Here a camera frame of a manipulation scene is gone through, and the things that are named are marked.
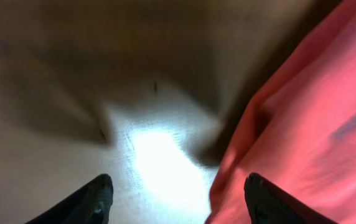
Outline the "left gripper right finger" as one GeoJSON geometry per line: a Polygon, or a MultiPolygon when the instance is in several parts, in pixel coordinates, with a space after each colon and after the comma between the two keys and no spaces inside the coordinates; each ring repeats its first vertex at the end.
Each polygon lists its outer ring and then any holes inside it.
{"type": "Polygon", "coordinates": [[[335,224],[257,173],[246,178],[244,194],[252,224],[335,224]]]}

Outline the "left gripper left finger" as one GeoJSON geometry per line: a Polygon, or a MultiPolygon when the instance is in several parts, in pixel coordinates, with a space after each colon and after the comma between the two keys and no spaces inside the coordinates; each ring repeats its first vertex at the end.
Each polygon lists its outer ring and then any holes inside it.
{"type": "Polygon", "coordinates": [[[108,224],[113,183],[101,174],[27,224],[108,224]]]}

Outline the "red soccer t-shirt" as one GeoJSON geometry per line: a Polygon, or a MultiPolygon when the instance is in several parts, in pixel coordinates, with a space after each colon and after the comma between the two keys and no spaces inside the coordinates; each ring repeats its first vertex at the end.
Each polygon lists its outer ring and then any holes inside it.
{"type": "Polygon", "coordinates": [[[253,95],[212,185],[208,223],[250,222],[252,172],[356,223],[356,1],[340,3],[253,95]]]}

